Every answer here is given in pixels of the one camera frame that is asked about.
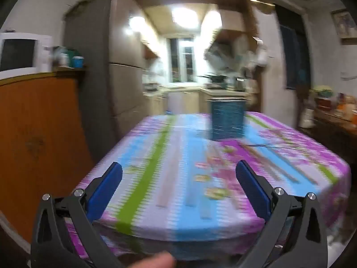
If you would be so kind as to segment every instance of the microwave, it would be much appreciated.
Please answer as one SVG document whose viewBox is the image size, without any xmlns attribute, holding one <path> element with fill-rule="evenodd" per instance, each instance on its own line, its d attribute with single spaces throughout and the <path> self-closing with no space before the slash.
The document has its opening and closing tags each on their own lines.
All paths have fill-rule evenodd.
<svg viewBox="0 0 357 268">
<path fill-rule="evenodd" d="M 52 37 L 31 33 L 0 33 L 0 80 L 52 71 Z"/>
</svg>

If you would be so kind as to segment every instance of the picture frame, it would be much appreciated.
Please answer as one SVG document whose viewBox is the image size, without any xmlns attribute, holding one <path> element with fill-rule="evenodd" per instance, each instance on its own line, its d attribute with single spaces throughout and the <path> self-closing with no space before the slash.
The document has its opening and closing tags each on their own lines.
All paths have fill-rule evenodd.
<svg viewBox="0 0 357 268">
<path fill-rule="evenodd" d="M 357 26 L 347 9 L 331 12 L 341 44 L 357 44 Z"/>
</svg>

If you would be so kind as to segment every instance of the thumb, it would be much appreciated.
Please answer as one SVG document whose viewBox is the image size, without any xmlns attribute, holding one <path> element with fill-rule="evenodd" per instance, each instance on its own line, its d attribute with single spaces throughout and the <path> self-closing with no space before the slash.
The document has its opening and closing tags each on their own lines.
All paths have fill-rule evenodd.
<svg viewBox="0 0 357 268">
<path fill-rule="evenodd" d="M 176 260 L 169 252 L 161 252 L 139 261 L 129 268 L 174 268 Z"/>
</svg>

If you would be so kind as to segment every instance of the gray refrigerator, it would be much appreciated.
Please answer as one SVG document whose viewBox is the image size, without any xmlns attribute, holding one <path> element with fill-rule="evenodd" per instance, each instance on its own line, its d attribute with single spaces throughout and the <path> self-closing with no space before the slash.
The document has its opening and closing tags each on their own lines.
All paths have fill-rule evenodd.
<svg viewBox="0 0 357 268">
<path fill-rule="evenodd" d="M 84 0 L 65 15 L 64 46 L 78 50 L 86 65 L 79 108 L 96 163 L 146 116 L 142 43 L 129 26 L 140 14 L 133 0 Z"/>
</svg>

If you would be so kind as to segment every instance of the colorful tablecloth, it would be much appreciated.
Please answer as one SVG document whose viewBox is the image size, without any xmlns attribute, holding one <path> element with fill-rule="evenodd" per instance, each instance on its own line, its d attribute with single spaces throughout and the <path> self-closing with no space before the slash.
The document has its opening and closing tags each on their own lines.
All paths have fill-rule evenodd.
<svg viewBox="0 0 357 268">
<path fill-rule="evenodd" d="M 209 137 L 207 115 L 147 117 L 77 186 L 86 188 L 114 161 L 122 165 L 123 179 L 95 223 L 114 253 L 165 249 L 181 259 L 208 251 L 243 253 L 264 221 L 254 213 L 235 177 L 240 159 L 273 187 L 298 196 L 316 193 L 327 226 L 344 211 L 349 166 L 311 138 L 250 112 L 242 139 Z M 67 225 L 85 257 L 73 226 Z"/>
</svg>

